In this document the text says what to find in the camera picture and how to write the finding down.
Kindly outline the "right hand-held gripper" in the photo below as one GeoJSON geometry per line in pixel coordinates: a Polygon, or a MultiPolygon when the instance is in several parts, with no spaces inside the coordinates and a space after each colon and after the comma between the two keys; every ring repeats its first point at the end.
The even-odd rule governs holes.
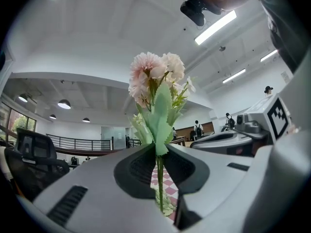
{"type": "Polygon", "coordinates": [[[217,154],[254,157],[269,141],[275,143],[286,135],[290,125],[287,108],[279,94],[268,95],[237,115],[235,131],[212,134],[209,139],[195,141],[190,147],[217,154]]]}

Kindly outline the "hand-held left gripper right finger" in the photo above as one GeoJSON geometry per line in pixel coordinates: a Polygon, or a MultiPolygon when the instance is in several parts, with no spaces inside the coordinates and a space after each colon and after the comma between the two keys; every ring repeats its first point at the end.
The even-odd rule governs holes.
{"type": "Polygon", "coordinates": [[[258,159],[168,144],[170,153],[194,164],[177,184],[182,205],[197,219],[187,230],[244,230],[258,191],[258,159]]]}

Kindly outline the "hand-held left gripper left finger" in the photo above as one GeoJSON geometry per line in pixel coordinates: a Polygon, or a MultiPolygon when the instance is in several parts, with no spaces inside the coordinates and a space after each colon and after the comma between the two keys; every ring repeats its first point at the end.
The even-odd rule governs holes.
{"type": "Polygon", "coordinates": [[[176,233],[178,230],[156,206],[155,191],[141,182],[144,163],[139,158],[153,145],[121,150],[87,161],[55,181],[33,201],[52,217],[61,200],[74,188],[86,192],[64,228],[73,233],[176,233]]]}

